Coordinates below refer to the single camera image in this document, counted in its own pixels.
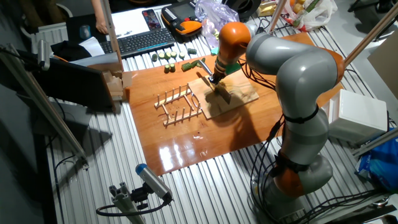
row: metal grid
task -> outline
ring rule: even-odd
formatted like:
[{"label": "metal grid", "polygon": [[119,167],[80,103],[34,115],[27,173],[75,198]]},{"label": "metal grid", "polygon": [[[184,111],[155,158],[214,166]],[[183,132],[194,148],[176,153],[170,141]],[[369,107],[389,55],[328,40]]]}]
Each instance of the metal grid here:
[{"label": "metal grid", "polygon": [[[158,16],[160,16],[159,9],[155,9]],[[252,17],[248,23],[258,26],[259,19]],[[279,21],[277,28],[282,26],[284,26],[284,22]],[[294,33],[296,31],[292,28],[283,28],[275,32],[278,37]],[[333,37],[325,30],[316,30],[308,34],[315,45],[335,50],[344,55]],[[166,51],[186,52],[187,48],[195,48],[198,52],[197,55],[187,55],[188,58],[210,54],[210,47],[202,36],[191,37],[185,44],[175,44]],[[150,54],[123,60],[126,71],[161,65],[164,65],[163,61],[152,62]],[[374,97],[367,84],[356,73],[346,72],[341,83],[347,90]],[[111,195],[108,192],[110,185],[126,182],[130,189],[142,185],[141,178],[135,174],[134,170],[138,164],[145,163],[145,158],[128,103],[121,104],[121,114],[94,114],[82,145],[88,155],[87,162],[90,168],[88,170],[82,169],[75,158],[68,160],[71,162],[61,164],[57,169],[59,199],[54,172],[53,169],[50,169],[58,222],[129,223],[127,218],[100,217],[95,213],[96,208],[111,204]],[[171,206],[167,206],[160,211],[144,215],[146,222],[268,223],[262,215],[255,215],[252,212],[249,203],[249,173],[260,147],[259,144],[247,147],[162,175],[161,179],[172,190],[175,201],[172,202]],[[321,154],[331,162],[334,171],[333,178],[320,190],[300,197],[299,200],[306,211],[329,198],[373,189],[371,184],[362,183],[354,175],[356,161],[349,149],[350,146],[347,143],[336,139],[331,138],[326,143]],[[279,146],[274,139],[269,148],[265,166],[270,164],[273,155],[278,150]],[[63,158],[72,154],[71,150],[62,144],[61,139],[56,139],[47,149],[47,153],[49,155],[49,166],[52,168]],[[313,222],[325,223],[380,198],[369,199],[355,207],[331,210]],[[160,201],[155,195],[150,196],[148,203],[150,208],[160,205]],[[299,211],[298,215],[303,215],[303,211]]]}]

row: black keyboard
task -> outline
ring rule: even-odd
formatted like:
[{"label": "black keyboard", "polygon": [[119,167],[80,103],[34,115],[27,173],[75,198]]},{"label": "black keyboard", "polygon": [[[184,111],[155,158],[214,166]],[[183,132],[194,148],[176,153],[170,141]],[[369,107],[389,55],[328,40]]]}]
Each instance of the black keyboard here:
[{"label": "black keyboard", "polygon": [[[122,58],[171,47],[174,45],[174,42],[174,38],[167,28],[151,30],[118,39]],[[113,52],[110,41],[102,42],[100,45],[106,54]]]}]

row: wooden block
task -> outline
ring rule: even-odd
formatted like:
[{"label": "wooden block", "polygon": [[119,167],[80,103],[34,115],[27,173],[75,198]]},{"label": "wooden block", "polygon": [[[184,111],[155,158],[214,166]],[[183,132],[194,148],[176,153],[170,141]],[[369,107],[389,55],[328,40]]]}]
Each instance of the wooden block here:
[{"label": "wooden block", "polygon": [[102,72],[102,74],[104,76],[105,82],[108,83],[108,82],[111,82],[113,80],[111,71],[104,71],[104,72]]},{"label": "wooden block", "polygon": [[206,119],[214,118],[259,98],[256,90],[242,72],[228,75],[217,85],[217,89],[225,89],[231,95],[230,104],[225,102],[217,90],[215,91],[216,87],[208,81],[208,76],[198,78],[188,84],[201,103]]},{"label": "wooden block", "polygon": [[122,80],[120,78],[113,77],[112,81],[108,82],[107,85],[110,92],[123,91]]}]

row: orange device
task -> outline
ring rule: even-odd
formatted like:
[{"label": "orange device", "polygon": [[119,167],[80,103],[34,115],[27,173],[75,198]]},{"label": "orange device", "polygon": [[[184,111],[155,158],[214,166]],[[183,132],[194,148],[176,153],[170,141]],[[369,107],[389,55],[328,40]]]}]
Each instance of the orange device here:
[{"label": "orange device", "polygon": [[201,30],[201,22],[195,15],[195,6],[196,3],[186,0],[162,9],[162,19],[175,37],[190,36]]}]

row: paper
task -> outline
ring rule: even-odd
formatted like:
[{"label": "paper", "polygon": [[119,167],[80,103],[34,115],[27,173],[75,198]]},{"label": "paper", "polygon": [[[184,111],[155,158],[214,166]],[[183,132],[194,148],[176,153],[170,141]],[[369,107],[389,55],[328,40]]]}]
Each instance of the paper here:
[{"label": "paper", "polygon": [[104,50],[100,46],[100,43],[95,37],[85,40],[79,45],[84,47],[92,57],[105,54]]},{"label": "paper", "polygon": [[81,66],[89,66],[89,65],[97,65],[97,64],[104,64],[104,63],[119,63],[118,60],[118,55],[116,52],[110,53],[110,54],[104,54],[104,55],[99,55],[95,57],[88,57],[88,58],[83,58],[80,60],[76,60],[74,63],[76,65],[81,65]]},{"label": "paper", "polygon": [[149,31],[147,22],[142,15],[145,8],[112,14],[116,36],[118,38]]}]

